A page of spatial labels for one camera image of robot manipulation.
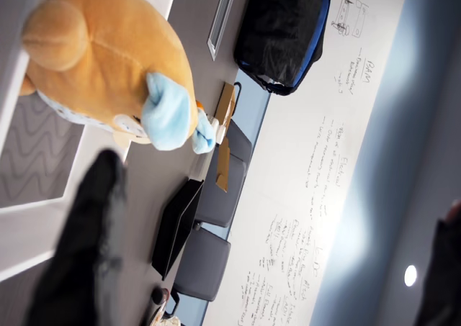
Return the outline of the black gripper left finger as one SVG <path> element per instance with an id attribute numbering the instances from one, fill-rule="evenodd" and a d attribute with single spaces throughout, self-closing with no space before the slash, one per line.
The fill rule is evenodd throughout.
<path id="1" fill-rule="evenodd" d="M 95 158 L 35 288 L 28 325 L 121 325 L 125 175 L 115 151 Z"/>

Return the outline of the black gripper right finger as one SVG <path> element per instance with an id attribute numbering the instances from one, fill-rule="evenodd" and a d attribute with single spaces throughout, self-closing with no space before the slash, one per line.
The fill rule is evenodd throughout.
<path id="1" fill-rule="evenodd" d="M 438 221 L 416 325 L 460 324 L 460 202 Z"/>

